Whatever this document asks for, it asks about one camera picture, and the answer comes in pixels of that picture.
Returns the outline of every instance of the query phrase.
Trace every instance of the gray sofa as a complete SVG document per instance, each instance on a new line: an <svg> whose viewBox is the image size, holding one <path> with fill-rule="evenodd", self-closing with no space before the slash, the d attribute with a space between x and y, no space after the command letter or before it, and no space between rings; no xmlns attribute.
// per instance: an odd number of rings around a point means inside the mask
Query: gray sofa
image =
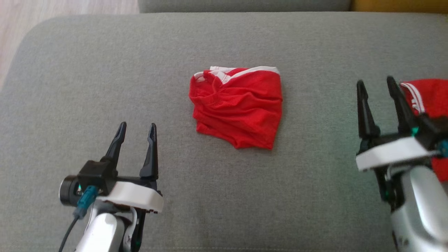
<svg viewBox="0 0 448 252"><path fill-rule="evenodd" d="M140 6L170 11L164 3ZM314 1L303 3L293 10L315 10ZM265 10L256 1L224 9L250 6ZM340 1L331 9L347 8ZM60 182L101 158L121 121L128 131L120 175L138 175L149 126L158 127L165 205L146 218L141 251L392 251L389 208L374 174L354 162L355 83L364 79L375 118L395 131L386 76L448 78L447 29L445 16L422 13L45 21L22 41L0 92L0 251L57 250L73 210L59 202ZM284 113L272 151L236 150L196 133L189 80L211 65L279 69ZM75 226L66 251L85 224Z"/></svg>

